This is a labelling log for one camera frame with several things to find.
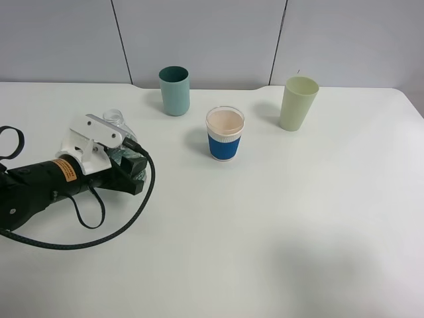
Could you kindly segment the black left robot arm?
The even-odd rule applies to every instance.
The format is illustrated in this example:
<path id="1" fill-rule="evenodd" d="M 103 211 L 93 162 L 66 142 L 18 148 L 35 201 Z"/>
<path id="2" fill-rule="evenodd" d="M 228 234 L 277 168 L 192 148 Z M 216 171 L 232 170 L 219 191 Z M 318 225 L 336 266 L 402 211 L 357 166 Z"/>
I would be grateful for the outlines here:
<path id="1" fill-rule="evenodd" d="M 139 194 L 147 159 L 110 161 L 111 168 L 84 175 L 77 160 L 69 155 L 58 159 L 14 168 L 1 173 L 1 228 L 14 231 L 33 215 L 51 204 L 87 191 L 101 188 L 131 195 Z"/>

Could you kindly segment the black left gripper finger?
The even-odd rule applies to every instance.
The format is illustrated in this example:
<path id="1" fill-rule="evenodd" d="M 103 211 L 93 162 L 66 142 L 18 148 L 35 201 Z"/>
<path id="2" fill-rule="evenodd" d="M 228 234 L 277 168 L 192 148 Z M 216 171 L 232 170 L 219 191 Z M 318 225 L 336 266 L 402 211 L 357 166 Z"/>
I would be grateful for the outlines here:
<path id="1" fill-rule="evenodd" d="M 123 156 L 120 167 L 133 180 L 144 181 L 146 179 L 147 159 L 139 155 Z"/>
<path id="2" fill-rule="evenodd" d="M 111 168 L 111 179 L 109 189 L 131 195 L 139 194 L 144 187 L 144 170 L 131 176 L 118 166 Z"/>

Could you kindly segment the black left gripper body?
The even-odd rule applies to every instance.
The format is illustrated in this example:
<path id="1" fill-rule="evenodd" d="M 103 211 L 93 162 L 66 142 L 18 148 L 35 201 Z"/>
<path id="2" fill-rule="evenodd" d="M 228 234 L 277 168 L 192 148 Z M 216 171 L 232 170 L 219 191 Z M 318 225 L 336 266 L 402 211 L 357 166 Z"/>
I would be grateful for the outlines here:
<path id="1" fill-rule="evenodd" d="M 84 175 L 75 159 L 59 158 L 5 172 L 6 202 L 55 202 L 91 187 L 121 191 L 122 169 L 113 163 L 109 169 Z"/>

